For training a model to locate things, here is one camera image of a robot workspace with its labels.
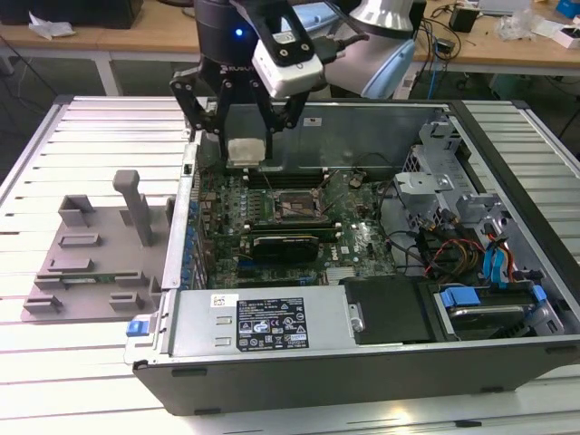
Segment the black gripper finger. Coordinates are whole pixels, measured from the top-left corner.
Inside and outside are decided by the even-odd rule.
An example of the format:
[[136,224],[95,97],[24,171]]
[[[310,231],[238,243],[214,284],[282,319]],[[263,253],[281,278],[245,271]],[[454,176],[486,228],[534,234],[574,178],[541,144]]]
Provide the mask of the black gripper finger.
[[217,137],[220,158],[226,161],[228,151],[225,125],[229,107],[233,101],[234,84],[227,76],[221,79],[218,82],[217,105],[213,110],[206,110],[194,93],[197,82],[201,80],[201,73],[196,68],[191,68],[176,72],[169,87],[191,127],[196,131],[205,131]]
[[249,85],[254,101],[266,127],[265,157],[267,160],[270,160],[273,158],[274,134],[281,132],[284,129],[293,129],[296,126],[304,110],[310,92],[300,92],[288,97],[285,101],[285,105],[277,111],[273,106],[271,97],[263,83],[258,79],[253,79],[249,82]]

